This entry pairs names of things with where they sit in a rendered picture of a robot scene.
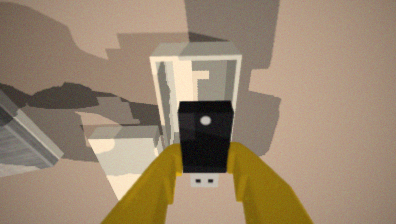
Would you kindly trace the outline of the black usb stick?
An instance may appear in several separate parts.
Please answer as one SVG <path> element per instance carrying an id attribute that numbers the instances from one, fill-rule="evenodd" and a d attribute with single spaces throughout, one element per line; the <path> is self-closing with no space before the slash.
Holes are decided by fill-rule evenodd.
<path id="1" fill-rule="evenodd" d="M 183 173 L 191 187 L 218 187 L 219 173 L 227 173 L 231 101 L 179 101 L 177 115 Z"/>

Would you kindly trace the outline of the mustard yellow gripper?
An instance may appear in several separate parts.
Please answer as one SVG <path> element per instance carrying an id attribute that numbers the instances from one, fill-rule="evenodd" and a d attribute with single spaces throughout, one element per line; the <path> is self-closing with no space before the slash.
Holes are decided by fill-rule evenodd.
<path id="1" fill-rule="evenodd" d="M 180 144 L 169 145 L 100 224 L 165 224 L 182 168 Z M 233 174 L 246 224 L 314 224 L 291 186 L 239 142 L 230 142 L 227 173 Z"/>

